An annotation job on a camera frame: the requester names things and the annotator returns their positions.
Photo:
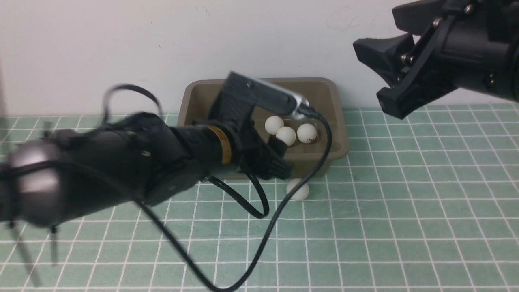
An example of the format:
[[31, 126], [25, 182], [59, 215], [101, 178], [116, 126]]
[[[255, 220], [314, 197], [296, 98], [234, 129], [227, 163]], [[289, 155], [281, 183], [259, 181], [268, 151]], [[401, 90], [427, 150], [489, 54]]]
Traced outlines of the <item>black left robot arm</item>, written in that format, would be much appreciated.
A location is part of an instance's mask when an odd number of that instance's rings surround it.
[[139, 199], [155, 206], [210, 177], [287, 179], [287, 146], [254, 122], [169, 127], [152, 113], [19, 144], [1, 164], [1, 220], [50, 228]]

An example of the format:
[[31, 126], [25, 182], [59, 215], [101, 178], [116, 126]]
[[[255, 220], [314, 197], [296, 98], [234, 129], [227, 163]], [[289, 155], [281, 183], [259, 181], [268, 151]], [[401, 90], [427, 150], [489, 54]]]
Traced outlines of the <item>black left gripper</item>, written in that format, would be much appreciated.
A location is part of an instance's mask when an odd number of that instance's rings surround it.
[[231, 122], [236, 158], [244, 174], [263, 180], [289, 179], [293, 164], [284, 159], [289, 146], [270, 135], [265, 142], [254, 127], [254, 122]]

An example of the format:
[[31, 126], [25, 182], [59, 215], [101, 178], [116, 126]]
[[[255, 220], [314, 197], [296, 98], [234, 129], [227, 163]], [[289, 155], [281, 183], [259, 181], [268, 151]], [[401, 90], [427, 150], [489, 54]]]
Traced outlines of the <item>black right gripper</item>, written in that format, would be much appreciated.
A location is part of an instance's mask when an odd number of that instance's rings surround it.
[[402, 71], [410, 66], [410, 52], [421, 42], [410, 33], [354, 41], [358, 61], [391, 87], [377, 92], [387, 115], [402, 120], [457, 88], [518, 99], [517, 0], [445, 0], [443, 15], [441, 25], [437, 18], [429, 28], [438, 35], [428, 43], [433, 46], [433, 61], [453, 85], [437, 77], [398, 85]]

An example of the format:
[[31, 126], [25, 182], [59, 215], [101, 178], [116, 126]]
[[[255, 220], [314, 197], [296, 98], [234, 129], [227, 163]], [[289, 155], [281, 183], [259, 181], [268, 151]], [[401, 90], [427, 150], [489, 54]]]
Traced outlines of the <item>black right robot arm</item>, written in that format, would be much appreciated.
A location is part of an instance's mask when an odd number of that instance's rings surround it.
[[419, 0], [392, 13], [404, 35], [353, 43], [388, 84], [384, 113], [403, 119], [459, 88], [518, 101], [517, 0]]

